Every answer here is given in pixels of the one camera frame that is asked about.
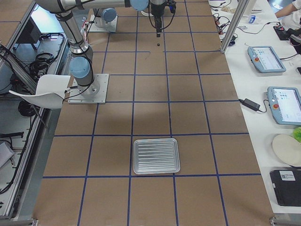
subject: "screen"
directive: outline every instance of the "screen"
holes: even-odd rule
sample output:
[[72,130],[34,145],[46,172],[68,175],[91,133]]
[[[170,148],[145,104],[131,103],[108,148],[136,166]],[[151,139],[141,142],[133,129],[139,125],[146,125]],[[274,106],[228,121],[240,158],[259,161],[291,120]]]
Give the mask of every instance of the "screen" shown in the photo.
[[301,106],[293,89],[274,89],[283,121],[301,122]]
[[282,69],[274,53],[269,47],[253,48],[265,70]]

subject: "person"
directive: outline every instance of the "person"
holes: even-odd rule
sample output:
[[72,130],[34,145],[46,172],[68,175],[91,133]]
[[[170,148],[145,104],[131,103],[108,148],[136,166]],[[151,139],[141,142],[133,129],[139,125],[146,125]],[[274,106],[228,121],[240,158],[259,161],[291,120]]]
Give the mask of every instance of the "person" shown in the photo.
[[299,29],[301,27],[301,0],[293,1],[291,4],[275,13],[275,15],[277,18],[284,17],[281,22],[284,23],[284,28],[286,30],[289,28],[294,30]]

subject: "white plate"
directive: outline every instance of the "white plate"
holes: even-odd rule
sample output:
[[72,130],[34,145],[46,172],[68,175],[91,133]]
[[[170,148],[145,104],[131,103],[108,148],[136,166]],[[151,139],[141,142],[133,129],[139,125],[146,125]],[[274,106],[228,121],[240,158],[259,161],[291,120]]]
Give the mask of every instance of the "white plate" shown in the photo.
[[277,135],[272,142],[275,154],[286,164],[301,167],[301,144],[285,134]]

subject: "white chair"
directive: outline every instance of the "white chair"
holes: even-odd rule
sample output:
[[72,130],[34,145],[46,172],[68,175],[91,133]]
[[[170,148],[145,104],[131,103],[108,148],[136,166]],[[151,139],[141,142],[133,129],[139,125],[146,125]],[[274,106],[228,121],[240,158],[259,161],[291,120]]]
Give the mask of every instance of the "white chair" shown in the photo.
[[9,91],[11,94],[22,97],[27,102],[50,109],[59,109],[63,106],[65,90],[70,80],[69,75],[45,74],[40,77],[35,95],[25,95]]

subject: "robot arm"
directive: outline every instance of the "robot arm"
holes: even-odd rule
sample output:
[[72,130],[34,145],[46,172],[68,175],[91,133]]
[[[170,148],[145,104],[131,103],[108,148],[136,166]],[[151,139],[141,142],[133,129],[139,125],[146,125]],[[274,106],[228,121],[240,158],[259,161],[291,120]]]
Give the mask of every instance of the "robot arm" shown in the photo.
[[84,40],[75,18],[72,9],[93,8],[95,16],[102,17],[106,22],[110,22],[118,7],[133,7],[137,11],[142,11],[151,7],[151,12],[154,15],[157,37],[162,32],[162,16],[165,7],[169,7],[171,12],[175,13],[174,0],[35,0],[42,8],[54,13],[59,21],[62,29],[70,44],[70,51],[73,56],[70,62],[70,71],[74,76],[78,94],[71,97],[84,98],[79,103],[103,103],[101,93],[106,93],[105,90],[100,92],[101,74],[94,75],[92,69],[93,51],[89,44]]

